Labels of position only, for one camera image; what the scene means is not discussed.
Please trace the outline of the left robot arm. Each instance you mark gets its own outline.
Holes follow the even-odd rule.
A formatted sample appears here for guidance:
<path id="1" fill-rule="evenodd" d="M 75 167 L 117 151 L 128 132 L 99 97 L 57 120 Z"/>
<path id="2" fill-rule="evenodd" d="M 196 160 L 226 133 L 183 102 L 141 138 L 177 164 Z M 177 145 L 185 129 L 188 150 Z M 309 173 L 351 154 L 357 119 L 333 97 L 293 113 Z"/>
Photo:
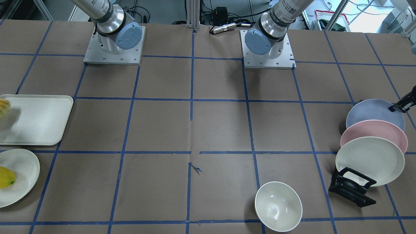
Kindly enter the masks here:
<path id="1" fill-rule="evenodd" d="M 241 46 L 244 55 L 245 81 L 247 82 L 248 100 L 251 102 L 301 102 L 295 94 L 295 81 L 289 84 L 289 73 L 296 68 L 293 60 L 292 45 L 288 41 L 287 30 L 313 0 L 278 0 L 269 9 L 260 13 L 259 21 L 248 30 L 240 33 Z M 358 32 L 334 32 L 335 41 L 329 38 L 328 49 L 334 49 L 341 45 L 341 41 L 347 43 L 343 51 L 353 52 L 353 46 L 358 45 Z M 278 70 L 268 70 L 268 68 L 283 68 L 283 72 Z M 415 86 L 412 91 L 396 104 L 393 104 L 391 111 L 401 111 L 406 113 L 410 106 L 415 105 Z"/>

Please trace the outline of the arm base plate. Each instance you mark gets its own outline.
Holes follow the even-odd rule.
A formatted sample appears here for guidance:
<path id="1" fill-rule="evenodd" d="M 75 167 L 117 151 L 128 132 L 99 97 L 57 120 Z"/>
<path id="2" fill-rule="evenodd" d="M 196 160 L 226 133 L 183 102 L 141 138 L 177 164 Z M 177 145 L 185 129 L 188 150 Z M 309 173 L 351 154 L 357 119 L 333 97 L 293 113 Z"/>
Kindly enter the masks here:
<path id="1" fill-rule="evenodd" d="M 286 35 L 282 42 L 273 45 L 270 51 L 264 55 L 252 52 L 245 43 L 245 36 L 248 30 L 240 31 L 241 49 L 245 68 L 259 69 L 294 69 L 296 63 L 289 41 Z"/>
<path id="2" fill-rule="evenodd" d="M 141 29 L 142 38 L 131 49 L 121 49 L 110 38 L 95 33 L 88 44 L 84 62 L 95 65 L 140 65 L 146 27 L 141 26 Z"/>

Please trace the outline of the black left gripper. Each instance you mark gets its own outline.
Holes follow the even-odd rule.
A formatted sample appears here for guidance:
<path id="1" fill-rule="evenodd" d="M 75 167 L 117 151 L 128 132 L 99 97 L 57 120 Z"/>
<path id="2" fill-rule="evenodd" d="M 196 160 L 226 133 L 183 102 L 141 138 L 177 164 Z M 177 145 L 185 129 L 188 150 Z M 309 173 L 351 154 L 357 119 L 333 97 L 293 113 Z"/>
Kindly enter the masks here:
<path id="1" fill-rule="evenodd" d="M 399 111 L 401 113 L 407 113 L 411 107 L 416 103 L 416 86 L 413 86 L 411 92 L 406 94 L 402 98 L 402 102 L 397 102 L 391 105 L 388 109 L 391 112 Z"/>

